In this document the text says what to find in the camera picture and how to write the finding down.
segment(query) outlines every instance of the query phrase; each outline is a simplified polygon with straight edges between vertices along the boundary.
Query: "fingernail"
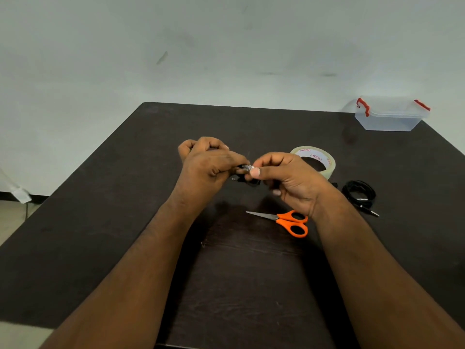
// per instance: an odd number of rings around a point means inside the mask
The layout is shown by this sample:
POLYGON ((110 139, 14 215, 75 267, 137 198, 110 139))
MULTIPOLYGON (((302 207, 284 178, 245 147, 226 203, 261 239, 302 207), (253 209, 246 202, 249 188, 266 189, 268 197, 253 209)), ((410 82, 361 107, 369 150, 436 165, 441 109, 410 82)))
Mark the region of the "fingernail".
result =
POLYGON ((254 167, 250 170, 250 176, 252 176, 253 178, 257 178, 260 176, 260 169, 257 168, 257 167, 254 167))

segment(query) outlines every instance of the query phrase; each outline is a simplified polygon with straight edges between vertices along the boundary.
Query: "forearm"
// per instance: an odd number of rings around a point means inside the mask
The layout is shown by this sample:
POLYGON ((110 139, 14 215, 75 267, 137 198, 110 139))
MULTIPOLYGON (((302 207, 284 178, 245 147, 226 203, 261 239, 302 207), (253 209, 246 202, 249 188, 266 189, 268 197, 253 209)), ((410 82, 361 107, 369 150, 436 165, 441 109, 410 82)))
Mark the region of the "forearm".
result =
POLYGON ((314 220, 363 348, 462 348, 465 334, 402 269, 340 193, 314 220))
POLYGON ((179 252, 194 218, 169 199, 42 348, 152 349, 179 252))

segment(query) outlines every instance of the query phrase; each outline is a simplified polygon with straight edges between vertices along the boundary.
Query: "person's left hand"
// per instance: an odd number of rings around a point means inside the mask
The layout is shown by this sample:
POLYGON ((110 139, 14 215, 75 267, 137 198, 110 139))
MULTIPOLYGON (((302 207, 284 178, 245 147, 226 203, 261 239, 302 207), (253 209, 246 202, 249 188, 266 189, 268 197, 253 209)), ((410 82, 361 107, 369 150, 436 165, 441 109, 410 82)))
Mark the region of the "person's left hand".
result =
POLYGON ((250 164, 246 157, 230 151, 227 145, 213 137, 184 141, 178 152, 183 167, 171 198, 197 214, 218 193, 238 165, 250 164))

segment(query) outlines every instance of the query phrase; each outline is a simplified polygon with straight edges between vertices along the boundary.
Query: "orange scissors handle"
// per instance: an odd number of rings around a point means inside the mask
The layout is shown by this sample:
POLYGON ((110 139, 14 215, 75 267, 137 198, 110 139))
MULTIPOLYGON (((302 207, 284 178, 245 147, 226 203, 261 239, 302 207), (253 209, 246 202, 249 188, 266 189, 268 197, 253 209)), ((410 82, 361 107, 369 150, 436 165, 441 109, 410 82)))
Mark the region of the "orange scissors handle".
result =
POLYGON ((288 231, 288 233, 291 234, 293 237, 301 238, 301 237, 306 237, 308 234, 307 226, 304 223, 302 223, 302 221, 299 221, 299 223, 296 223, 296 222, 287 221, 285 219, 276 219, 276 223, 283 226, 288 231))
POLYGON ((283 214, 277 214, 278 218, 284 219, 285 221, 295 222, 295 223, 307 223, 308 217, 297 212, 297 211, 290 211, 283 214))

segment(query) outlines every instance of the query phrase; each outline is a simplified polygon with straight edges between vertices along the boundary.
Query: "hand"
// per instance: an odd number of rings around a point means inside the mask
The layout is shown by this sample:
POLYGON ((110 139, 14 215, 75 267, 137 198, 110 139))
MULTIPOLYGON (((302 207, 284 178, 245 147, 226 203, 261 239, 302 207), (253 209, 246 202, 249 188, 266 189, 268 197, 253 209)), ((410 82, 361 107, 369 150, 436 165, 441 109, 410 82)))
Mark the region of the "hand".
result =
POLYGON ((258 158, 253 166, 246 180, 265 180, 273 194, 310 218, 323 194, 337 193, 323 175, 295 154, 271 152, 258 158))
POLYGON ((184 141, 178 152, 183 167, 171 199, 197 214, 218 193, 238 165, 250 164, 246 157, 231 152, 227 145, 213 137, 184 141))

